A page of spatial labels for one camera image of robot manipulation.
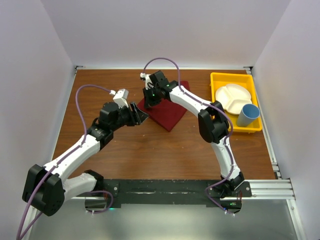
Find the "dark red cloth napkin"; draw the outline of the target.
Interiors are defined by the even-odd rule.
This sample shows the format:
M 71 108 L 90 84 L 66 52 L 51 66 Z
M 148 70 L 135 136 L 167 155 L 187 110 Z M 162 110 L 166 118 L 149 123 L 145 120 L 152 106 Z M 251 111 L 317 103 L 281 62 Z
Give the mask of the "dark red cloth napkin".
M 151 108 L 144 107 L 143 99 L 138 103 L 138 108 L 149 115 L 156 124 L 171 132 L 186 113 L 186 109 L 171 100 L 162 99 L 160 104 Z

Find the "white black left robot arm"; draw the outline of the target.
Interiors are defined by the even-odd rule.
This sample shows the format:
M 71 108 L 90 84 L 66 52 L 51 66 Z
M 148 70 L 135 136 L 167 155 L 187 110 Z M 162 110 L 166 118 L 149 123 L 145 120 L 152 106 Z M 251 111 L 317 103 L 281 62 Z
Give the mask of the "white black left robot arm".
M 49 217 L 73 197 L 84 193 L 99 196 L 105 189 L 102 175 L 93 170 L 74 178 L 70 175 L 101 151 L 114 138 L 116 130 L 141 125 L 148 116 L 134 102 L 122 107 L 106 102 L 87 132 L 70 149 L 44 166 L 35 164 L 29 169 L 22 200 Z

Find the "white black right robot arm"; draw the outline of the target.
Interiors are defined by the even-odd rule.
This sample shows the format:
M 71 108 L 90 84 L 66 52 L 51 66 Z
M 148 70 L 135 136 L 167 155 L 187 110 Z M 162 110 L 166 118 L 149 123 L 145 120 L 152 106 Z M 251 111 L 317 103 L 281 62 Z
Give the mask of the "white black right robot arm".
M 179 81 L 169 81 L 162 71 L 153 74 L 140 73 L 144 81 L 144 107 L 151 108 L 162 100 L 175 103 L 197 117 L 199 134 L 211 144 L 220 167 L 221 180 L 206 188 L 217 191 L 220 197 L 233 197 L 245 181 L 230 145 L 231 121 L 219 101 L 210 102 L 191 93 Z

